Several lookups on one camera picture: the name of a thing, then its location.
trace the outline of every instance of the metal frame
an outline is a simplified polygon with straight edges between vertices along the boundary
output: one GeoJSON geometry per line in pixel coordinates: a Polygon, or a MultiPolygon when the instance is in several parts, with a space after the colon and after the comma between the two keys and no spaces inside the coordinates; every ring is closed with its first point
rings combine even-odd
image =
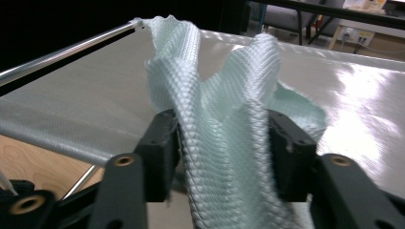
{"type": "MultiPolygon", "coordinates": [[[[148,228],[146,202],[168,198],[170,188],[163,193],[160,189],[171,186],[177,166],[174,117],[171,110],[157,114],[132,154],[107,162],[98,184],[60,201],[43,190],[6,199],[0,205],[0,227],[148,228]],[[160,160],[167,169],[159,169],[160,160]]],[[[405,200],[379,190],[354,160],[336,154],[318,156],[316,142],[288,116],[267,110],[267,117],[279,198],[308,201],[316,229],[405,228],[405,200]]]]}
{"type": "Polygon", "coordinates": [[[334,19],[334,17],[330,17],[328,18],[328,20],[325,22],[324,25],[322,25],[322,27],[319,29],[319,31],[316,32],[316,34],[310,39],[310,41],[308,42],[308,44],[310,45],[316,38],[318,38],[321,34],[322,31],[327,27],[327,25],[334,19]]]}
{"type": "Polygon", "coordinates": [[[393,29],[405,30],[405,20],[397,17],[365,13],[355,10],[346,10],[331,8],[322,5],[314,5],[305,2],[292,0],[249,0],[262,4],[273,5],[277,7],[313,12],[335,18],[347,19],[351,21],[363,22],[377,26],[383,26],[393,29]]]}
{"type": "Polygon", "coordinates": [[[99,35],[93,36],[89,39],[84,41],[78,42],[73,44],[72,46],[68,46],[64,49],[61,49],[56,52],[52,52],[50,54],[41,56],[33,61],[28,63],[22,64],[15,68],[3,71],[0,73],[0,87],[5,86],[11,83],[14,80],[20,79],[30,73],[34,73],[41,69],[44,69],[60,60],[66,59],[76,53],[85,51],[97,44],[100,44],[108,39],[114,38],[126,31],[134,30],[135,31],[135,24],[129,22],[125,25],[116,27],[112,30],[106,31],[99,35]]]}
{"type": "MultiPolygon", "coordinates": [[[[322,1],[320,1],[319,4],[322,5],[322,4],[324,4],[324,3],[325,3],[325,0],[322,0],[322,1]]],[[[299,45],[301,46],[301,45],[303,45],[303,34],[302,34],[303,25],[302,25],[302,14],[301,14],[302,11],[299,10],[299,9],[293,9],[293,10],[296,10],[296,11],[297,11],[297,18],[298,18],[298,25],[297,25],[298,28],[297,28],[297,31],[290,30],[290,29],[286,29],[286,28],[282,28],[282,27],[275,27],[275,26],[272,26],[272,25],[270,25],[270,24],[268,24],[268,25],[265,24],[265,26],[271,26],[271,27],[278,28],[278,29],[282,29],[282,30],[286,30],[286,31],[294,31],[294,32],[297,32],[297,33],[298,33],[298,38],[299,38],[299,45]]],[[[266,16],[266,10],[265,10],[265,12],[264,12],[262,21],[264,21],[265,16],[266,16]]],[[[309,23],[308,23],[307,25],[304,25],[304,26],[306,27],[306,38],[307,38],[307,39],[310,39],[310,25],[313,23],[313,21],[315,21],[315,19],[316,19],[317,16],[318,16],[318,14],[315,13],[315,14],[311,17],[309,23]]]]}

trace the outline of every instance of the metal rod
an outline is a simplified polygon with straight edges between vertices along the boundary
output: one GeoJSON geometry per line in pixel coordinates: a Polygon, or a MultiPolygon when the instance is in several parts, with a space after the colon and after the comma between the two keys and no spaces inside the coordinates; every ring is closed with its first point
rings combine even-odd
{"type": "Polygon", "coordinates": [[[328,24],[334,19],[334,17],[328,18],[328,20],[325,22],[325,24],[319,29],[319,31],[316,32],[316,34],[310,39],[308,44],[310,45],[316,38],[319,37],[319,35],[324,31],[324,29],[328,26],[328,24]]]}
{"type": "Polygon", "coordinates": [[[74,194],[77,190],[79,190],[81,186],[83,186],[83,184],[86,183],[86,181],[92,176],[92,174],[96,170],[97,167],[95,165],[92,165],[62,199],[68,198],[69,196],[74,194]]]}
{"type": "Polygon", "coordinates": [[[6,70],[0,73],[0,87],[4,86],[16,79],[24,77],[30,73],[36,72],[40,69],[43,69],[47,66],[52,65],[53,63],[62,60],[66,57],[69,57],[75,53],[80,51],[86,50],[96,44],[99,44],[105,40],[108,40],[116,35],[122,34],[126,31],[133,30],[134,24],[127,23],[123,26],[116,27],[110,31],[104,32],[102,34],[93,36],[89,39],[84,41],[78,42],[73,44],[72,46],[68,46],[67,48],[61,49],[56,52],[52,52],[50,54],[44,55],[33,61],[25,63],[23,65],[17,66],[10,70],[6,70]]]}
{"type": "Polygon", "coordinates": [[[9,189],[13,195],[18,196],[18,194],[15,191],[14,187],[12,186],[11,182],[7,179],[7,177],[1,171],[0,171],[0,188],[9,189]]]}

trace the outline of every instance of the brass insert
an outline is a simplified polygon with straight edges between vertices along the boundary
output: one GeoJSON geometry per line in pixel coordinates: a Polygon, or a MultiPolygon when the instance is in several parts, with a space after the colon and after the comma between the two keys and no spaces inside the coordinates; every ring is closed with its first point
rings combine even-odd
{"type": "Polygon", "coordinates": [[[115,165],[116,166],[127,166],[134,163],[134,159],[130,156],[122,156],[116,159],[115,165]]]}
{"type": "Polygon", "coordinates": [[[331,162],[339,166],[350,166],[351,162],[342,156],[333,156],[330,158],[331,162]]]}
{"type": "Polygon", "coordinates": [[[13,215],[21,215],[29,213],[40,207],[45,202],[45,198],[39,195],[21,198],[10,208],[10,213],[13,215]]]}

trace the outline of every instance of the fabric fold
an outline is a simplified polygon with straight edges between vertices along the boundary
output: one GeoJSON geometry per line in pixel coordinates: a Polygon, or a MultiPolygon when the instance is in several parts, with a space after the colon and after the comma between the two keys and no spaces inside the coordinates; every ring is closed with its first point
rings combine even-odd
{"type": "Polygon", "coordinates": [[[157,112],[174,109],[179,120],[195,227],[308,227],[277,197],[266,109],[290,116],[315,139],[325,130],[325,114],[278,82],[277,40],[256,35],[201,82],[199,30],[173,16],[144,24],[156,48],[146,62],[150,96],[157,112]]]}

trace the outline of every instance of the wooden floor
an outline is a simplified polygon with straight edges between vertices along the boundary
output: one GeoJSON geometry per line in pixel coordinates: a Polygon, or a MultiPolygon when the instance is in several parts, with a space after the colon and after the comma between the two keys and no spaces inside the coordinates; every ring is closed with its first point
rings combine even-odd
{"type": "MultiPolygon", "coordinates": [[[[35,184],[35,189],[53,191],[58,199],[68,192],[90,166],[0,135],[0,170],[6,177],[29,180],[35,184]]],[[[100,181],[102,174],[103,169],[98,169],[84,187],[100,181]]],[[[148,203],[148,228],[193,228],[187,195],[172,192],[171,199],[170,204],[148,203]]]]}
{"type": "MultiPolygon", "coordinates": [[[[8,179],[25,179],[35,189],[54,192],[62,198],[90,168],[90,164],[56,154],[30,144],[0,135],[0,170],[8,179]]],[[[83,188],[101,180],[98,169],[83,188]]]]}

